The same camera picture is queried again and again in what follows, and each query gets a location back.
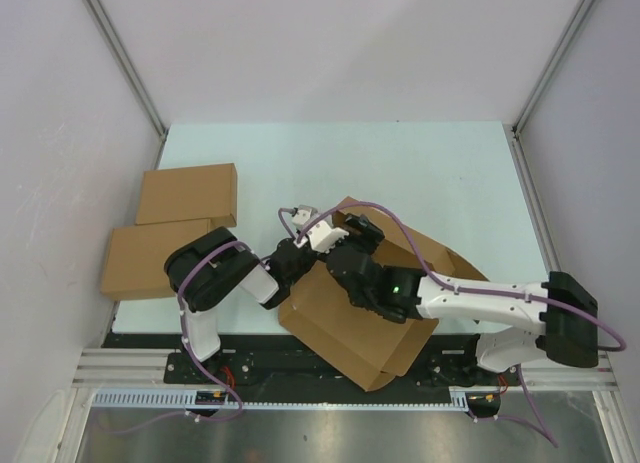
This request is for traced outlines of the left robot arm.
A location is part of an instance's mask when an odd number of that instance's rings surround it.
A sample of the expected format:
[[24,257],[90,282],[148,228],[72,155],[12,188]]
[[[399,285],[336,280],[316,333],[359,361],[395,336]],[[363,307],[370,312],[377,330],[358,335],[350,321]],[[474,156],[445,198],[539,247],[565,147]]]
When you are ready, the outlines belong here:
[[221,370],[216,307],[240,288],[263,308],[283,303],[317,259],[308,242],[281,240],[259,258],[225,227],[216,228],[172,253],[164,264],[179,300],[186,370],[197,381],[214,380]]

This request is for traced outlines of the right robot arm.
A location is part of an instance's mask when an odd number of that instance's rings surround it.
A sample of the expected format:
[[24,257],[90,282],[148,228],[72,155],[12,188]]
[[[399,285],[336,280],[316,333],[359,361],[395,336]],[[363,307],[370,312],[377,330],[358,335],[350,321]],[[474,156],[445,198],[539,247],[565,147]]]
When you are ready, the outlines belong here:
[[539,283],[504,285],[381,265],[373,252],[383,232],[365,216],[350,214],[355,229],[328,252],[329,274],[349,302],[387,321],[470,318],[504,325],[478,338],[461,359],[463,376],[484,384],[496,373],[542,357],[574,368],[598,364],[595,298],[570,274],[550,272]]

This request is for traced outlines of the brown cardboard box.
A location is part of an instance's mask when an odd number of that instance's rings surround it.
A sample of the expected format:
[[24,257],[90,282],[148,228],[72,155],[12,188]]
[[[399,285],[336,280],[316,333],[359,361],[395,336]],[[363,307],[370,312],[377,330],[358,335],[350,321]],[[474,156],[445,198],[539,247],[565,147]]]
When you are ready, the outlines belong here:
[[[422,269],[406,237],[389,216],[371,207],[354,206],[334,213],[332,222],[344,227],[347,213],[366,215],[385,234],[373,253],[376,263]],[[432,271],[488,281],[455,251],[410,227],[407,230]],[[366,392],[379,390],[405,375],[439,323],[437,319],[408,319],[398,324],[356,308],[320,261],[293,286],[289,298],[279,306],[278,321]]]

